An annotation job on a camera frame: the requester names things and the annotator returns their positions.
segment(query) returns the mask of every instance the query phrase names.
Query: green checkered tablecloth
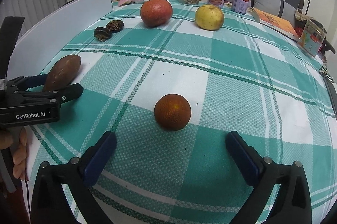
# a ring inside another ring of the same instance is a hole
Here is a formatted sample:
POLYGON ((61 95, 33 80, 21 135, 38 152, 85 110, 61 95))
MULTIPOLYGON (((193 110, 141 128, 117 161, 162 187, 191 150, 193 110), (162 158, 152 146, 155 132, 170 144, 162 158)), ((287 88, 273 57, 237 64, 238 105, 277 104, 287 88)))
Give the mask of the green checkered tablecloth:
MULTIPOLYGON (((75 81, 85 90, 62 105, 61 121, 31 127, 40 146, 30 180, 42 161, 65 163, 111 130, 117 149, 91 188, 108 214, 117 209, 147 223, 229 223, 252 192, 225 148, 226 133, 236 130, 263 157, 303 163, 319 223, 337 198, 337 121, 320 64, 249 14, 224 7, 223 26, 206 31, 194 22, 198 6, 171 3, 169 23, 153 29, 142 23, 141 4, 115 6, 44 69, 78 54, 75 81), (113 19, 125 29, 100 43, 94 29, 113 19), (178 132, 154 119, 155 103, 168 93, 191 105, 191 120, 178 132)), ((65 193, 80 218, 67 187, 65 193)))

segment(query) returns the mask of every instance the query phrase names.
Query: human hand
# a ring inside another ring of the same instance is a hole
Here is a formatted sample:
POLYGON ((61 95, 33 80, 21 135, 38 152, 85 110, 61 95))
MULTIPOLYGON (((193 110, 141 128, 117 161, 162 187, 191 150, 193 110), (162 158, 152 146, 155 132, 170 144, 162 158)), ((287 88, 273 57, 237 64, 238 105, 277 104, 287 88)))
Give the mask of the human hand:
MULTIPOLYGON (((27 157, 27 133, 23 127, 20 131, 19 145, 13 154, 13 176, 25 180, 26 176, 26 157, 27 157)), ((0 149, 6 149, 13 144, 13 137, 8 131, 0 131, 0 149)))

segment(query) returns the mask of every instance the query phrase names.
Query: orange book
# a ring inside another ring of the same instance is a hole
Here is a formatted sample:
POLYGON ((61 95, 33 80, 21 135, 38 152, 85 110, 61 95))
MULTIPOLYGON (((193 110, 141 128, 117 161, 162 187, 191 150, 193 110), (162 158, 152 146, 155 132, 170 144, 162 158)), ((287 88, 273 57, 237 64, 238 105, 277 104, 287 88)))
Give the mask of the orange book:
POLYGON ((293 39, 294 41, 298 42, 300 40, 298 34, 289 21, 267 12, 260 11, 257 8, 253 8, 252 16, 254 19, 256 19, 257 22, 273 28, 274 30, 293 39))

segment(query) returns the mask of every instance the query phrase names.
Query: orange fruit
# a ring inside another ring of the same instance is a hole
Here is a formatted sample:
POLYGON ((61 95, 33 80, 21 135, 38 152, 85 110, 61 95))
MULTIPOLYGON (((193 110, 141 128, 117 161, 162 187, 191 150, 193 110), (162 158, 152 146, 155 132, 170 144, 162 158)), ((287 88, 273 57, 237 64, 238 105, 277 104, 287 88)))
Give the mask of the orange fruit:
POLYGON ((191 106, 181 95, 168 94, 156 103, 154 117, 164 129, 178 131, 188 124, 191 118, 191 106))

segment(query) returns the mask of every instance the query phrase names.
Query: brown round fruit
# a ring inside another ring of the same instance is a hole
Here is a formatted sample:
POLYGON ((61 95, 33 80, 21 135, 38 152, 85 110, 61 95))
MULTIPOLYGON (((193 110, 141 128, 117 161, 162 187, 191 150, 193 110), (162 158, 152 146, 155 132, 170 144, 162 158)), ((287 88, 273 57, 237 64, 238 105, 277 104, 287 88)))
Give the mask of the brown round fruit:
POLYGON ((69 55, 61 58, 50 70, 42 91, 55 91, 67 86, 77 75, 81 57, 69 55))
POLYGON ((154 118, 164 129, 178 131, 188 124, 191 106, 181 95, 168 94, 156 103, 154 118))
POLYGON ((172 6, 167 0, 149 0, 140 9, 140 17, 148 27, 166 23, 172 14, 172 6))

